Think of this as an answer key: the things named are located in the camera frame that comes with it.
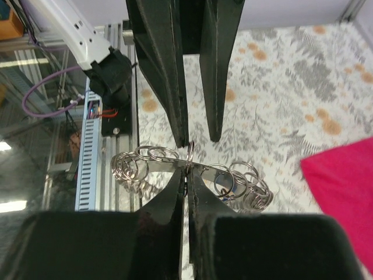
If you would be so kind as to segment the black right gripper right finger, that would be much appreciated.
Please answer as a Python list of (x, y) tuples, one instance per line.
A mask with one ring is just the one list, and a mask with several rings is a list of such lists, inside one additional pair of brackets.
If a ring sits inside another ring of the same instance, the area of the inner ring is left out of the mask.
[(189, 259), (196, 279), (362, 279), (342, 227), (321, 214), (236, 213), (187, 177)]

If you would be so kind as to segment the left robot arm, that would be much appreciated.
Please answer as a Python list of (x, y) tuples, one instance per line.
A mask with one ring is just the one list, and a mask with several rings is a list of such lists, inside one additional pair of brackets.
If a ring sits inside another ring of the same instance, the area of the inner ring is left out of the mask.
[[(121, 109), (130, 100), (128, 57), (97, 34), (71, 1), (34, 1), (56, 28), (91, 90), (105, 105)], [(213, 142), (221, 138), (227, 74), (243, 1), (128, 1), (138, 65), (163, 106), (178, 147), (189, 141), (185, 54), (198, 54), (207, 125)]]

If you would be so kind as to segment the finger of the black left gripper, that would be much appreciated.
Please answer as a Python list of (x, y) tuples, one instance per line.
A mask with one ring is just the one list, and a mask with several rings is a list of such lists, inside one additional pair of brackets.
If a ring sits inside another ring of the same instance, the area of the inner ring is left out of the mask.
[(221, 138), (227, 75), (244, 1), (206, 1), (200, 43), (200, 72), (210, 139)]
[(177, 147), (189, 141), (179, 1), (127, 1), (139, 68), (163, 106)]

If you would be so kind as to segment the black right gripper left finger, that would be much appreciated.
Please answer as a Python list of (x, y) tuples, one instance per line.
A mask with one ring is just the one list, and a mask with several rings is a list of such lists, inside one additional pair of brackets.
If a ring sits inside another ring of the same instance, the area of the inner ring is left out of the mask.
[(29, 216), (1, 266), (2, 279), (180, 279), (184, 176), (135, 212)]

